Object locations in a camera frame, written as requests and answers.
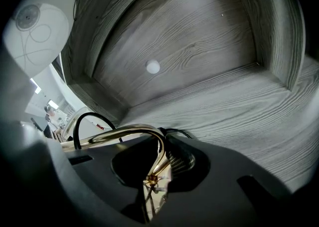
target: person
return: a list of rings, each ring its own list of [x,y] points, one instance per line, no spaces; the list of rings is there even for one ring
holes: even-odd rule
[[[49,123],[51,123],[49,125],[50,129],[56,134],[60,133],[65,128],[70,117],[61,110],[54,110],[50,105],[45,105],[44,110],[48,115]]]

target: white circle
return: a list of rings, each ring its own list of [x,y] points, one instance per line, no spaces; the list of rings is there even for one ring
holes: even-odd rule
[[[156,74],[160,70],[160,63],[152,59],[146,62],[146,70],[151,74]]]

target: gold metal tube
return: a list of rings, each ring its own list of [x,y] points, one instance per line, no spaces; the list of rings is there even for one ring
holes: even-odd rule
[[[165,149],[164,149],[165,136],[163,135],[163,133],[159,129],[157,129],[153,126],[145,125],[145,124],[135,124],[135,125],[124,126],[121,128],[107,131],[105,133],[102,133],[102,134],[99,134],[99,135],[96,135],[93,137],[82,139],[82,140],[80,140],[80,144],[81,144],[82,148],[87,148],[87,147],[91,147],[93,145],[105,143],[105,142],[108,142],[108,141],[113,140],[113,139],[118,139],[118,138],[130,135],[130,134],[136,134],[136,133],[151,134],[151,135],[157,137],[160,144],[161,144],[161,151],[158,154],[157,159],[155,160],[153,166],[151,167],[151,169],[148,173],[148,176],[151,176],[151,175],[157,176],[162,171],[161,168],[167,167],[167,163],[165,163],[164,165],[163,164],[159,165],[160,161],[162,160],[162,158],[165,155]]]

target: fluorescent light panel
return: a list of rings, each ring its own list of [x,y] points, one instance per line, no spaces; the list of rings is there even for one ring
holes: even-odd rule
[[[59,106],[54,103],[52,100],[49,101],[49,105],[52,106],[55,110],[59,108]]]
[[[30,79],[31,82],[33,82],[36,85],[36,90],[35,90],[35,94],[39,94],[39,92],[41,91],[41,88],[39,87],[39,85],[36,84],[36,82],[31,78]]]

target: curved metal pipe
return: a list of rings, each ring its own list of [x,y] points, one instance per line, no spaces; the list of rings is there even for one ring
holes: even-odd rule
[[[161,151],[159,152],[157,159],[155,160],[153,166],[151,167],[148,173],[148,176],[157,176],[161,172],[159,171],[159,169],[161,169],[161,166],[162,166],[160,165],[160,161],[163,159],[165,155],[165,149],[164,149],[165,136],[159,129],[153,126],[145,125],[145,124],[135,124],[135,125],[124,126],[121,128],[107,131],[105,133],[102,133],[96,136],[82,139],[80,140],[80,144],[82,148],[87,148],[93,145],[105,143],[113,139],[118,139],[130,134],[136,134],[136,133],[151,134],[153,136],[156,136],[160,142]]]

